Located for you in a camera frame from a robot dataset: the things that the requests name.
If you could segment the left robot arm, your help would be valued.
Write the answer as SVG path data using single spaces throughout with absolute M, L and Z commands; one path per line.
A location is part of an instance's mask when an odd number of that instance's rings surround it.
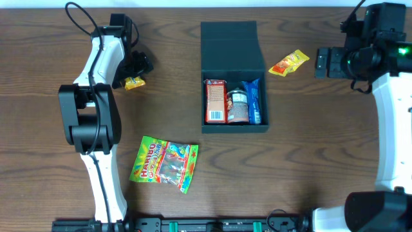
M 111 14 L 109 25 L 89 35 L 92 49 L 83 71 L 58 92 L 65 138 L 86 166 L 95 221 L 104 226 L 124 221 L 127 213 L 116 158 L 122 124 L 113 90 L 153 70 L 147 55 L 133 49 L 137 31 L 127 15 Z

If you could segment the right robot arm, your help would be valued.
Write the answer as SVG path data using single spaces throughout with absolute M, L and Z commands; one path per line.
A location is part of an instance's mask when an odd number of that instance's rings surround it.
M 377 106 L 379 167 L 373 191 L 313 210 L 301 220 L 301 231 L 411 230 L 411 44 L 405 20 L 403 4 L 369 5 L 364 19 L 351 13 L 341 23 L 344 46 L 317 52 L 316 78 L 367 82 Z

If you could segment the small yellow lemon snack packet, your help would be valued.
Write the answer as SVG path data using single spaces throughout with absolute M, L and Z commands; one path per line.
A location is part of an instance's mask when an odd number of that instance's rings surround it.
M 127 77 L 125 79 L 124 88 L 126 90 L 132 90 L 145 85 L 145 81 L 140 77 Z

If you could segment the brown drink can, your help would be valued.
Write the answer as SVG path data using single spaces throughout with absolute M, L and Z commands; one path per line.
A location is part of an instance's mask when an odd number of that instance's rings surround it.
M 248 99 L 247 93 L 235 89 L 227 93 L 227 122 L 248 123 Z

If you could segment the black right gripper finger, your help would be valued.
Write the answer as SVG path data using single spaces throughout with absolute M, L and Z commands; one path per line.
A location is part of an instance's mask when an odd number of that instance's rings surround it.
M 327 75 L 327 64 L 317 63 L 315 67 L 315 78 L 324 79 Z
M 319 48 L 317 51 L 316 66 L 328 64 L 329 48 Z

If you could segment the blue cookie packet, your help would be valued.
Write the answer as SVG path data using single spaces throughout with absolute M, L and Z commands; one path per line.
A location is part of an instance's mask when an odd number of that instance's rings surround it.
M 259 108 L 259 79 L 242 82 L 248 99 L 248 116 L 250 124 L 261 124 Z

